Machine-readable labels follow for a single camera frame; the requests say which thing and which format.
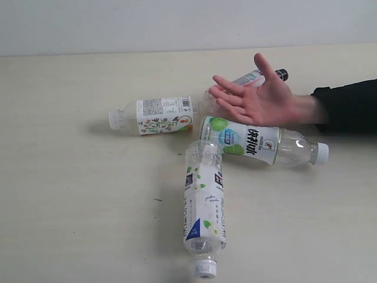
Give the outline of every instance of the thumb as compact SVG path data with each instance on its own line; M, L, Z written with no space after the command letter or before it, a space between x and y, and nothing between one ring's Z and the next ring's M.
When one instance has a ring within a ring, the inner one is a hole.
M267 59L265 59L265 57L261 53L255 54L254 62L257 68L262 72L266 80L269 80L273 78L274 76L277 76L275 73L275 70L271 68Z

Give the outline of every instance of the white bottle cap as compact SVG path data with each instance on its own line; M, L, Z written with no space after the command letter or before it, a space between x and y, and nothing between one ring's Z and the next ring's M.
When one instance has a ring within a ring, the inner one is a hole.
M317 159L314 162L316 165L323 165L329 158L329 146L325 143L318 143Z
M216 261L211 259L197 259L194 261L194 273L196 278L213 279L216 277Z
M108 122L110 123L110 128L112 130L119 130L121 128L120 124L120 115L119 115L119 110L110 112L108 115Z

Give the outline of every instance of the fingers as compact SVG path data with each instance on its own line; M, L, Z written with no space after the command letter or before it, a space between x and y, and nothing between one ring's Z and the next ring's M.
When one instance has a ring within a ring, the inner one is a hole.
M277 76L276 73L275 73L275 70L270 66L267 59L265 59L265 57L261 53L255 54L254 62L256 64L257 68L266 77L266 80Z
M237 96L242 96L243 88L240 85L232 83L231 81L228 81L219 75L213 76L213 80L219 86L223 87L225 90L229 91L230 93L235 94Z
M219 90L217 87L210 88L209 93L212 94L215 98L221 98L222 100L226 101L227 103L229 103L233 106L241 106L242 105L242 98L240 98L238 96L226 94L223 91Z
M242 123L242 124L248 124L248 125L253 124L253 119L249 118L248 116L244 116L246 114L246 112L244 111L243 108L232 106L228 102L222 100L221 98L217 99L216 103L219 106L221 106L223 109L228 111L230 113L230 115L232 115L233 118L237 122Z

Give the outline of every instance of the plastic bottle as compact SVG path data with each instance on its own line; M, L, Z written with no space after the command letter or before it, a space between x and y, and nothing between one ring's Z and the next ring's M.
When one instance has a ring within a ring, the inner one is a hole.
M113 130L126 128L136 135L191 130L199 121L197 100L190 96L131 101L109 114Z
M327 144L311 143L296 131L247 126L218 117L204 118L200 138L217 143L225 153L244 155L283 167L324 164L329 157Z
M216 277L215 257L226 243L221 161L215 143L199 140L186 150L183 242L201 279Z
M278 74L279 78L281 78L283 81L288 80L288 72L285 69L279 69L275 71L276 74ZM241 85L241 86L248 86L253 84L255 87L260 87L264 81L265 77L259 70L254 70L250 73L247 73L246 75L236 79L233 81L233 83ZM219 90L224 91L224 89L219 85L214 85ZM216 99L206 90L203 95L203 102L204 102L204 108L205 113L207 115L211 116L222 116L222 109L219 105L216 103Z

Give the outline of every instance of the black sleeve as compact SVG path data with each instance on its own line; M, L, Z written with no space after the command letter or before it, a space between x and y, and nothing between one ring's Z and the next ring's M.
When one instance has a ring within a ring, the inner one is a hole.
M318 125L321 132L377 133L377 80L317 88L312 96L328 114L328 123Z

